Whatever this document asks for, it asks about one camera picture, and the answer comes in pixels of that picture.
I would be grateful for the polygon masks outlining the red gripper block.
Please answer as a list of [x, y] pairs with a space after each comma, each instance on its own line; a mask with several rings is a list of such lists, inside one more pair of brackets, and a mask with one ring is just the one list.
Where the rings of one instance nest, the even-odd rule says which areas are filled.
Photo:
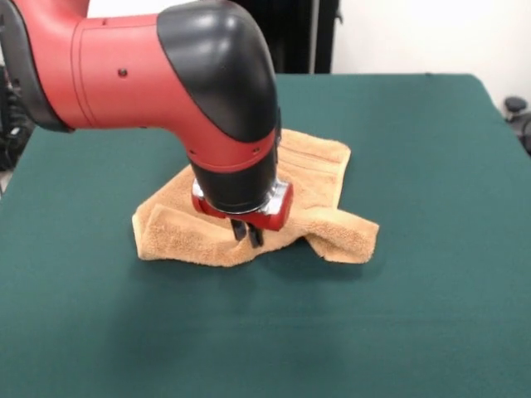
[[226, 213], [219, 211], [206, 199], [198, 182], [192, 183], [192, 205], [206, 216], [231, 220], [233, 234], [237, 241], [248, 236], [253, 248], [262, 247], [262, 230], [279, 231], [290, 214], [294, 198], [294, 187], [289, 182], [274, 182], [265, 196], [265, 202], [251, 211]]

